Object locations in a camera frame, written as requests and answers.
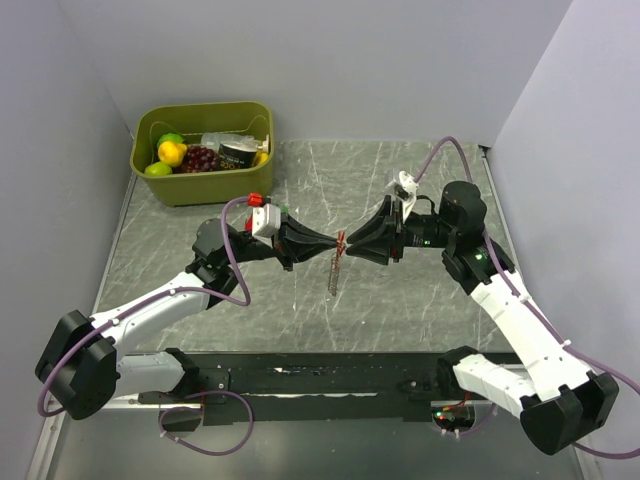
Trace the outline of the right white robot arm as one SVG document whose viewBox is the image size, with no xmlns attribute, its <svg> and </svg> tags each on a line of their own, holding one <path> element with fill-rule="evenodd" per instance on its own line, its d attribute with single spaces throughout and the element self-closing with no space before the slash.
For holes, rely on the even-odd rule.
<svg viewBox="0 0 640 480">
<path fill-rule="evenodd" d="M 450 277 L 491 318 L 521 361 L 522 375 L 463 346 L 438 361 L 437 387 L 448 398 L 469 392 L 518 418 L 534 446 L 554 455 L 604 425 L 619 393 L 611 374 L 597 374 L 554 338 L 530 309 L 514 263 L 486 233 L 478 187 L 453 181 L 428 214 L 413 207 L 416 185 L 397 186 L 348 239 L 347 255 L 386 265 L 407 247 L 439 248 Z"/>
</svg>

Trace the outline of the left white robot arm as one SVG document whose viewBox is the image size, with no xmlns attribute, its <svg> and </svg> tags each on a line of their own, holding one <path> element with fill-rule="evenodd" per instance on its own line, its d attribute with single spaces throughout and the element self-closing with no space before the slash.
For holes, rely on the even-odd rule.
<svg viewBox="0 0 640 480">
<path fill-rule="evenodd" d="M 258 237 L 218 218 L 203 222 L 192 246 L 193 261 L 168 283 L 109 311 L 86 317 L 74 310 L 58 321 L 35 368 L 43 384 L 39 414 L 52 415 L 45 405 L 48 396 L 75 420 L 126 395 L 162 392 L 177 402 L 191 399 L 201 381 L 188 355 L 177 348 L 137 355 L 135 347 L 184 318 L 230 301 L 241 283 L 239 264 L 275 258 L 290 271 L 336 246 L 336 239 L 289 215 Z"/>
</svg>

